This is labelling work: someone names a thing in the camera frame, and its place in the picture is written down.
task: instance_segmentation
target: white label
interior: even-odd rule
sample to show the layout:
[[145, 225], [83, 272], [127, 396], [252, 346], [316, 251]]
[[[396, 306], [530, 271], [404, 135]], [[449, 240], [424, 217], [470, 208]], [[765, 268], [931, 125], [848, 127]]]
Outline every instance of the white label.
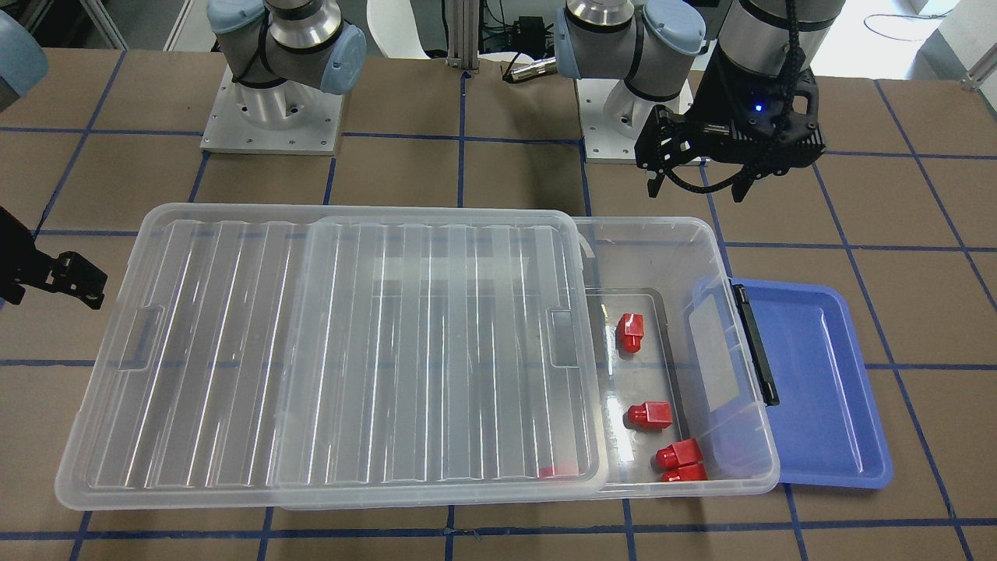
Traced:
[[712, 295], [689, 314], [689, 325], [706, 387], [706, 402], [711, 412], [716, 411], [740, 395], [741, 390], [734, 377], [734, 364], [724, 339], [724, 328], [720, 325], [717, 301]]

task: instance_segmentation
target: translucent lid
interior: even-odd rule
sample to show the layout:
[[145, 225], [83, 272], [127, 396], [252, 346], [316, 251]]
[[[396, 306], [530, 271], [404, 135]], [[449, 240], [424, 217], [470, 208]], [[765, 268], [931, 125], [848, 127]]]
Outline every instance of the translucent lid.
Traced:
[[166, 205], [56, 490], [79, 509], [592, 495], [598, 402], [567, 215]]

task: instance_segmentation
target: black latch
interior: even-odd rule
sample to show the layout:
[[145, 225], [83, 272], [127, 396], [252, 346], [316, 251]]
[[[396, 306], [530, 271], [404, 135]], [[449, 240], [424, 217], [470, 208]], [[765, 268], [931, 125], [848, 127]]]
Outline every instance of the black latch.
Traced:
[[34, 286], [79, 298], [90, 309], [104, 303], [108, 276], [75, 252], [51, 258], [35, 248], [31, 232], [0, 207], [0, 297], [19, 304], [24, 287]]
[[766, 405], [778, 405], [779, 392], [776, 390], [776, 380], [772, 377], [769, 358], [765, 355], [765, 347], [762, 345], [762, 333], [758, 330], [755, 313], [748, 301], [748, 291], [743, 284], [732, 284], [731, 288], [734, 290], [734, 302], [738, 305], [741, 322], [748, 335], [748, 349], [751, 351], [755, 372], [758, 373], [758, 386], [762, 389], [762, 399]]

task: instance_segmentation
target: tiled table surface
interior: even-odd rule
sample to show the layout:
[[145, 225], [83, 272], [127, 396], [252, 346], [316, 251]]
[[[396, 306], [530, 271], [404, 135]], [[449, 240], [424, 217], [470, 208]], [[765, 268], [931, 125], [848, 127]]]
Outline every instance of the tiled table surface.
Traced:
[[[997, 559], [997, 123], [952, 83], [822, 79], [831, 153], [740, 205], [582, 161], [572, 84], [510, 87], [371, 59], [338, 157], [202, 154], [210, 54], [49, 51], [0, 114], [0, 204], [117, 293], [135, 231], [172, 201], [555, 208], [694, 216], [732, 275], [847, 300], [895, 475], [878, 492], [340, 512], [80, 513], [53, 481], [110, 306], [29, 291], [0, 308], [0, 559]], [[683, 170], [716, 180], [723, 165]]]

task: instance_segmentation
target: red plastic object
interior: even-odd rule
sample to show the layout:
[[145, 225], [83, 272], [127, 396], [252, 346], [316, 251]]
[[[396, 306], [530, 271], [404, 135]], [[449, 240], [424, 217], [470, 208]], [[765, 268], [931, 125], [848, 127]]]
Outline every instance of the red plastic object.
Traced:
[[644, 337], [644, 316], [640, 313], [625, 313], [616, 325], [616, 338], [623, 350], [634, 353], [640, 350], [640, 339]]
[[703, 467], [703, 464], [701, 463], [683, 465], [671, 471], [666, 471], [665, 474], [661, 476], [661, 480], [665, 482], [706, 481], [706, 479], [706, 468]]
[[654, 455], [658, 467], [665, 471], [671, 471], [684, 465], [691, 465], [703, 461], [703, 452], [699, 449], [699, 443], [695, 438], [687, 438], [658, 450]]
[[641, 428], [668, 428], [672, 424], [672, 406], [667, 401], [644, 401], [643, 405], [627, 409], [626, 418]]

